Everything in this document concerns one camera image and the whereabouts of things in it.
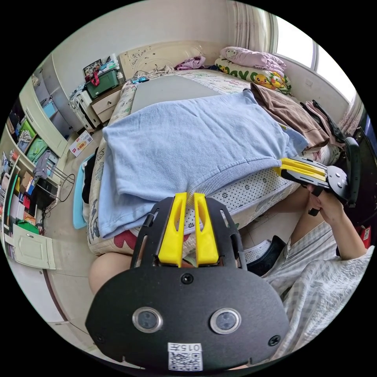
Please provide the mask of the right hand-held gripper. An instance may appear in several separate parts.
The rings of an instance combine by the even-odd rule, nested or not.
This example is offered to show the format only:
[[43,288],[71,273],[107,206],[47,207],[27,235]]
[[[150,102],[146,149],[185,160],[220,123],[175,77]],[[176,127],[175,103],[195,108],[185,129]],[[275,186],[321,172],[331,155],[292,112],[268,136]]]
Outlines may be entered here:
[[349,207],[356,205],[356,178],[348,176],[337,166],[325,166],[300,156],[282,158],[278,175],[304,188],[308,185],[317,187],[314,191],[316,196],[324,190],[334,194]]

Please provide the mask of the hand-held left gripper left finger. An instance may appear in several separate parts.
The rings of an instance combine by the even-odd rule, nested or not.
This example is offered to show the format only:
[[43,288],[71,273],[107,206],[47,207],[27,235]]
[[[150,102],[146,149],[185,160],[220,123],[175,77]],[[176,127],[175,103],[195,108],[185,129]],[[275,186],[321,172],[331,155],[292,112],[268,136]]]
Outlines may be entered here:
[[177,193],[172,202],[158,259],[163,265],[181,267],[187,193]]

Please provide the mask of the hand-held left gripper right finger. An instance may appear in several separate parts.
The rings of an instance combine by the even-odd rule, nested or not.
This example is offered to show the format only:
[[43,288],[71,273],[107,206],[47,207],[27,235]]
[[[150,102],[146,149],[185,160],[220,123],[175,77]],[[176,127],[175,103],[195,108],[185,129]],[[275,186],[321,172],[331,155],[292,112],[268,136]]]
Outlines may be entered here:
[[198,266],[216,265],[219,260],[215,235],[204,194],[194,194],[196,263]]

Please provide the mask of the person's right hand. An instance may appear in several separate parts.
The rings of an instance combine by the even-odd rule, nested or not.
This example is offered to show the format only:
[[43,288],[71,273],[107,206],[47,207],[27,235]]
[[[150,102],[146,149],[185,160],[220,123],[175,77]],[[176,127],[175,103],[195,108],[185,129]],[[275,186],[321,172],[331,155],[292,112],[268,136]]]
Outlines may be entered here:
[[336,225],[344,216],[343,205],[331,193],[322,191],[318,196],[314,195],[317,187],[308,185],[309,194],[309,210],[318,210],[323,220],[330,226]]

